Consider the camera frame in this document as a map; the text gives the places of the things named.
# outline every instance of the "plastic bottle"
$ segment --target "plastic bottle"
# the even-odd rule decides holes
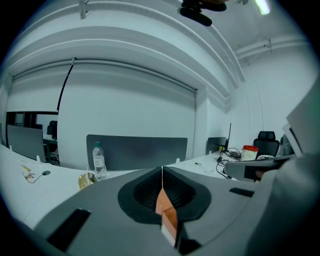
[[[105,165],[104,150],[101,147],[101,143],[97,141],[94,143],[95,148],[92,151],[94,173],[98,181],[102,181],[107,176],[107,168]]]

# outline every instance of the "ceiling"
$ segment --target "ceiling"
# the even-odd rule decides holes
[[[254,43],[282,36],[303,35],[292,18],[275,0],[268,0],[271,12],[261,15],[254,0],[241,5],[237,0],[227,2],[227,10],[203,14],[221,33],[233,51]]]

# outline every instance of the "ceiling light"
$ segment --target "ceiling light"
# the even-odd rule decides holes
[[[260,13],[262,15],[270,13],[270,8],[268,6],[267,0],[255,0],[255,3],[259,7]]]

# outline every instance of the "paper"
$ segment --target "paper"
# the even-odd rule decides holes
[[[30,184],[35,183],[36,180],[39,179],[39,177],[42,175],[42,171],[36,165],[27,166],[26,164],[26,165],[21,165],[21,167],[22,167],[22,174],[24,178]]]

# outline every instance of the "water bottle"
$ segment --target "water bottle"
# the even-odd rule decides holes
[[[101,143],[97,141],[94,143],[95,148],[92,151],[94,173],[98,181],[102,181],[107,176],[107,168],[105,165],[104,150],[101,147]]]

